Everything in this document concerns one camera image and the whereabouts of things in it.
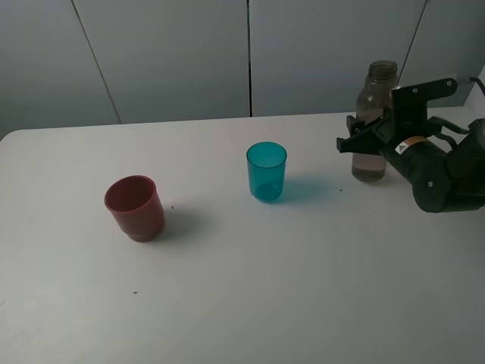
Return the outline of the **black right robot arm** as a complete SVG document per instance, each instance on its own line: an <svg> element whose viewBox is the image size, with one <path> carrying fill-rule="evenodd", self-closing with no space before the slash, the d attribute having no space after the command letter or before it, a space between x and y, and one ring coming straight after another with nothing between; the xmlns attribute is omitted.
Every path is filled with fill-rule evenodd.
<svg viewBox="0 0 485 364"><path fill-rule="evenodd" d="M439 117L404 122L387 111L366 124L347 117L341 153L380 155L412 187L418 207L431 213L474 211L484 206L484 120L463 129Z"/></svg>

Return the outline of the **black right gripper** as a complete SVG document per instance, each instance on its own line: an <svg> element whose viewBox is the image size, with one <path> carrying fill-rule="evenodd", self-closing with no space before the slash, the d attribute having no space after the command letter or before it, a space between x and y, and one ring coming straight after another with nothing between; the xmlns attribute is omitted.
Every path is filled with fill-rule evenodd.
<svg viewBox="0 0 485 364"><path fill-rule="evenodd" d="M346 116L349 138L337 138L340 153L382 155L405 178L447 178L446 156L430 137L442 138L447 120L432 117L406 126L392 113L372 121Z"/></svg>

